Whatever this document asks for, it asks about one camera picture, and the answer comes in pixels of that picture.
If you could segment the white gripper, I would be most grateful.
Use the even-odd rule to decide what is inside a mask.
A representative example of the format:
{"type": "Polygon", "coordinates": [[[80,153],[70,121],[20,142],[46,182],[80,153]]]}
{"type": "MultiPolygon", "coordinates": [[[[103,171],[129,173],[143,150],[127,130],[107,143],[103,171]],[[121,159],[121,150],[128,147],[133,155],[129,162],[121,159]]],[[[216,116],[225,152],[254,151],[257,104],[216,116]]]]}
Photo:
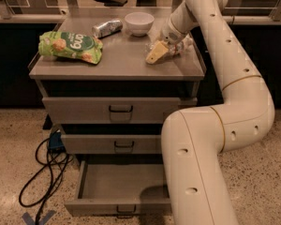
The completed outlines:
{"type": "MultiPolygon", "coordinates": [[[[169,44],[179,43],[187,32],[187,24],[182,16],[170,16],[160,30],[160,38],[169,44]]],[[[158,59],[169,51],[168,44],[164,41],[156,41],[151,51],[146,56],[148,64],[154,64],[158,59]]]]}

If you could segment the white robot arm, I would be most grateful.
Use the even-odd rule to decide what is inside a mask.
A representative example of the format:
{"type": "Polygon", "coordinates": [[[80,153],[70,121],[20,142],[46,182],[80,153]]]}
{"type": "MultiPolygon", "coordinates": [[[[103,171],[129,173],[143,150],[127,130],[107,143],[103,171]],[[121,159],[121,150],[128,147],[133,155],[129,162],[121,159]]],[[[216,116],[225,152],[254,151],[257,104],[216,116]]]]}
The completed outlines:
{"type": "Polygon", "coordinates": [[[175,225],[239,225],[217,156],[260,141],[274,122],[272,96],[223,18],[225,5],[225,0],[183,0],[160,34],[175,44],[200,28],[224,99],[173,112],[163,124],[161,149],[175,225]]]}

